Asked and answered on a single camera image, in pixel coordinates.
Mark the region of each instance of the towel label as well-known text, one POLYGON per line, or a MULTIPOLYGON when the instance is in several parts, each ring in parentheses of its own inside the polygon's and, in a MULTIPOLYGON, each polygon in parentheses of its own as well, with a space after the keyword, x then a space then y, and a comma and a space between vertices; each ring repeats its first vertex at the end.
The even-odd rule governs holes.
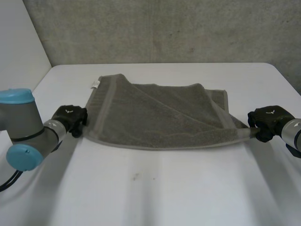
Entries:
POLYGON ((100 84, 100 81, 98 81, 98 80, 94 81, 91 88, 96 88, 97 89, 99 84, 100 84))

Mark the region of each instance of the white wall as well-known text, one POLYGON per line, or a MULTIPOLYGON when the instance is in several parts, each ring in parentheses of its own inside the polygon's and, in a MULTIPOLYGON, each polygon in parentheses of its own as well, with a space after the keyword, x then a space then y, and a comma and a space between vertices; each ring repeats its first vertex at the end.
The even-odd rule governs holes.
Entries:
POLYGON ((0 90, 33 90, 50 68, 22 0, 0 0, 0 90))

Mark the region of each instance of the robotic arm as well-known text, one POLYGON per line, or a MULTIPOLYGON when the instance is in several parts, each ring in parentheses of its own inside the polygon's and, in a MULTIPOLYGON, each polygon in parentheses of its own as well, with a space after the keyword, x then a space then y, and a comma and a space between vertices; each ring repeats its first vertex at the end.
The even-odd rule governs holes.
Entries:
POLYGON ((0 91, 0 131, 6 130, 13 143, 6 159, 18 171, 33 170, 58 149, 67 132, 81 136, 87 123, 87 110, 79 106, 61 106, 52 118, 42 123, 29 89, 0 91))
POLYGON ((259 141, 268 142, 278 135, 291 154, 301 158, 301 119, 294 118, 280 106, 267 106, 250 112, 248 123, 250 127, 260 128, 256 134, 259 141))

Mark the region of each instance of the concrete wall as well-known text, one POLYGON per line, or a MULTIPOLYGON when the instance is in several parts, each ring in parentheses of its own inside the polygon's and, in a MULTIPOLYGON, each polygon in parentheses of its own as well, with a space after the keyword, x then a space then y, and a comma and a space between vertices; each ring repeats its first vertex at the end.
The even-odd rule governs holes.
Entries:
POLYGON ((24 3, 53 66, 266 62, 301 92, 300 0, 24 3))
POLYGON ((50 68, 22 0, 0 0, 0 90, 34 89, 50 68))

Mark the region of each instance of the light blue joint cap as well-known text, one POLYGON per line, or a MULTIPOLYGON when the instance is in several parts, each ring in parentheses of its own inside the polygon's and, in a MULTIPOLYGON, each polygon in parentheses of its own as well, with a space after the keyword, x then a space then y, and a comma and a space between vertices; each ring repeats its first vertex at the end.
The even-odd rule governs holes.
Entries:
POLYGON ((8 89, 0 91, 0 104, 20 105, 34 101, 30 89, 8 89))
POLYGON ((30 171, 41 164, 44 157, 42 154, 29 145, 12 145, 6 153, 8 163, 19 171, 30 171))

